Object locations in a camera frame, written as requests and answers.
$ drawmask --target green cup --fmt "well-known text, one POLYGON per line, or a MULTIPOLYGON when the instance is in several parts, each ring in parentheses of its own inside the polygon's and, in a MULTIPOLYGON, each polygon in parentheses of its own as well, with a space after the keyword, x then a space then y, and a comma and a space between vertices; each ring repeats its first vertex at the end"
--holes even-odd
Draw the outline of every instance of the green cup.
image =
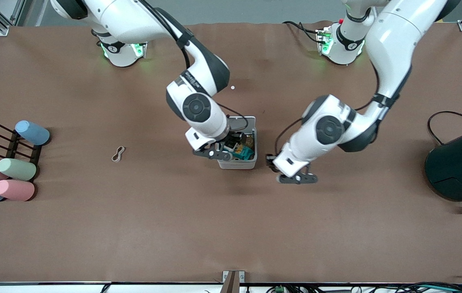
POLYGON ((15 158, 4 158, 0 161, 0 172, 17 180, 28 181, 35 176, 37 168, 30 162, 15 158))

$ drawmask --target gray floor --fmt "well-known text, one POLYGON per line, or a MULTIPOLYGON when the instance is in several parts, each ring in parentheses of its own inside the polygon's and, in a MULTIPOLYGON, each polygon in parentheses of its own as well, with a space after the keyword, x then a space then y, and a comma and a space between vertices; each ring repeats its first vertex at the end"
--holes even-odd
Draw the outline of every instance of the gray floor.
MULTIPOLYGON (((340 0, 149 0, 160 6, 182 24, 216 22, 251 22, 278 24, 285 20, 312 23, 344 17, 340 0)), ((28 7, 26 26, 77 26, 80 22, 61 18, 48 0, 34 0, 28 7)), ((444 20, 462 19, 462 1, 444 20)))

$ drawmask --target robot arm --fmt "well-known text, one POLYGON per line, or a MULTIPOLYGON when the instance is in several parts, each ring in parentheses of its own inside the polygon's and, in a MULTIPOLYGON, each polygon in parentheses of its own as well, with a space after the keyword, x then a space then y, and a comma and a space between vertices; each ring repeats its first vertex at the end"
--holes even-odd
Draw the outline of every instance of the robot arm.
POLYGON ((302 126, 273 163, 283 173, 281 183, 314 183, 301 172, 317 157, 339 146, 358 152, 376 138, 386 113, 399 98, 411 72, 417 42, 432 25, 447 0, 393 0, 383 9, 366 36, 366 50, 378 76, 378 89, 364 114, 333 95, 314 100, 303 113, 302 126))
POLYGON ((191 126, 186 138, 194 154, 219 160, 232 158, 228 152, 214 149, 214 144, 227 136, 229 124, 212 99, 228 85, 229 68, 188 29, 145 0, 50 1, 61 16, 80 19, 90 25, 92 33, 102 42, 106 57, 116 66, 129 66, 141 57, 134 52, 135 44, 173 38, 195 62, 167 86, 166 101, 175 114, 191 126))

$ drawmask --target table surface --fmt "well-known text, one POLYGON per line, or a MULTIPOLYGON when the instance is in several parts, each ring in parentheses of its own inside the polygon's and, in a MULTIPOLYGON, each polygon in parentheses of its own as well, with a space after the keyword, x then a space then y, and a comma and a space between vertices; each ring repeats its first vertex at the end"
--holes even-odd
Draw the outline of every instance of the table surface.
MULTIPOLYGON (((435 24, 421 40, 377 141, 320 157, 311 168, 320 181, 306 186, 276 183, 264 156, 317 96, 365 104, 376 87, 367 55, 334 65, 284 24, 190 28, 231 69, 236 89, 215 99, 257 118, 251 171, 191 154, 188 125, 164 96, 184 65, 171 40, 116 68, 86 27, 0 37, 0 123, 27 119, 53 136, 38 195, 0 202, 0 281, 212 282, 241 269, 249 282, 462 282, 462 205, 423 176, 435 147, 428 117, 462 112, 456 24, 435 24), (127 150, 113 163, 119 145, 127 150)), ((462 135, 460 117, 432 126, 442 140, 462 135)))

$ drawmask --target brown tabletop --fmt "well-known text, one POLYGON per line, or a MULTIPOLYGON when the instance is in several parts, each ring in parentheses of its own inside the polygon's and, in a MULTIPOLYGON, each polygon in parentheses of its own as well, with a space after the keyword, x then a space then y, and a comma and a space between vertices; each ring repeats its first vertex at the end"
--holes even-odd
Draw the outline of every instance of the brown tabletop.
MULTIPOLYGON (((236 89, 215 100, 257 118, 254 170, 191 154, 188 125, 165 101, 184 69, 171 40, 116 68, 86 27, 12 27, 0 37, 0 123, 27 119, 53 136, 38 195, 0 202, 0 281, 212 281, 241 269, 249 282, 462 282, 461 204, 423 177, 435 147, 428 117, 462 112, 456 24, 435 24, 419 43, 377 141, 317 159, 320 181, 307 186, 279 185, 264 155, 317 96, 365 104, 376 87, 367 55, 333 65, 284 24, 190 28, 231 69, 236 89), (127 150, 113 163, 119 145, 127 150)), ((432 126, 442 140, 462 135, 460 117, 432 126)))

